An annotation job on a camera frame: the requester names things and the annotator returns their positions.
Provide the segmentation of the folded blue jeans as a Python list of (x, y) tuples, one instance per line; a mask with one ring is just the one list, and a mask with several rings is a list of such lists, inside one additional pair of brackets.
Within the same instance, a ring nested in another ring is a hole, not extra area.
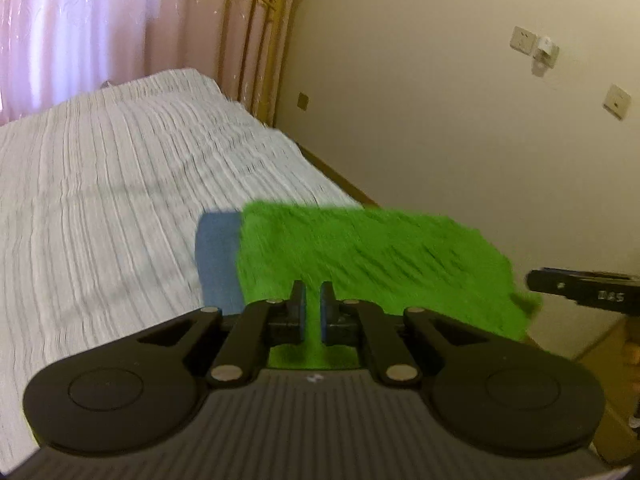
[(245, 301), (236, 270), (240, 250), (241, 213), (209, 211), (202, 214), (195, 233), (194, 258), (203, 306), (224, 315), (240, 314)]

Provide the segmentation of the striped white bed cover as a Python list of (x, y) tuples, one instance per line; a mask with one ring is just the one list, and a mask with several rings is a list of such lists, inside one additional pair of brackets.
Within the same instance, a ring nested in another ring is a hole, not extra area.
[(196, 308), (198, 219), (352, 199), (195, 70), (76, 96), (1, 129), (1, 467), (36, 449), (37, 372)]

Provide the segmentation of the green knitted vest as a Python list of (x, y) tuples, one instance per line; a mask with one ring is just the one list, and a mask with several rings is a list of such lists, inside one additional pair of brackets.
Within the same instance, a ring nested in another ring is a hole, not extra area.
[(320, 287), (389, 314), (424, 307), (510, 338), (525, 338), (541, 296), (515, 283), (511, 261), (476, 229), (443, 216), (357, 207), (255, 202), (241, 214), (236, 268), (246, 302), (306, 286), (301, 344), (272, 349), (273, 368), (344, 370), (355, 349), (321, 342)]

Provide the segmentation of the wooden bed frame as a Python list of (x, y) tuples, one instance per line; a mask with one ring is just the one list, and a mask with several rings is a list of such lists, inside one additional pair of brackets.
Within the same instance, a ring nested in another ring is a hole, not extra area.
[[(297, 147), (311, 165), (331, 179), (351, 198), (365, 207), (378, 207), (378, 203), (367, 193), (349, 182), (317, 155), (312, 154), (302, 144), (297, 144)], [(639, 440), (631, 435), (628, 422), (620, 417), (610, 402), (605, 404), (605, 412), (594, 440), (594, 448), (605, 463), (615, 467), (628, 465), (639, 458)]]

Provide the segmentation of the white wall switch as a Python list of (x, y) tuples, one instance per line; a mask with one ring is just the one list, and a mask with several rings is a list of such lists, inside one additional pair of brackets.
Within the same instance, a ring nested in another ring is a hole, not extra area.
[(618, 120), (624, 120), (631, 104), (631, 95), (617, 84), (612, 84), (606, 92), (603, 107)]

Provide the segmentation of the white wall socket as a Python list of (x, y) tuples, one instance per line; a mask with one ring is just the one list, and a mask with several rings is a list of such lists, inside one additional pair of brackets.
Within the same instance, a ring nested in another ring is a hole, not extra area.
[(510, 39), (510, 47), (525, 55), (531, 55), (536, 41), (537, 36), (533, 32), (520, 26), (515, 26)]

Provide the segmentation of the pink curtain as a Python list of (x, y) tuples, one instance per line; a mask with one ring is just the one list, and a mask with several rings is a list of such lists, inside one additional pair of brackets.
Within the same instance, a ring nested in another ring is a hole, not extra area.
[(1, 0), (1, 119), (193, 68), (261, 122), (276, 111), (294, 0)]

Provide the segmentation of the white plug adapter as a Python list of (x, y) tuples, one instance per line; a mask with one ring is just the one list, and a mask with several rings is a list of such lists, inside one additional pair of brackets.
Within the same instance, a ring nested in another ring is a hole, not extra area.
[(533, 50), (532, 73), (542, 77), (552, 70), (558, 60), (560, 47), (548, 36), (540, 36)]

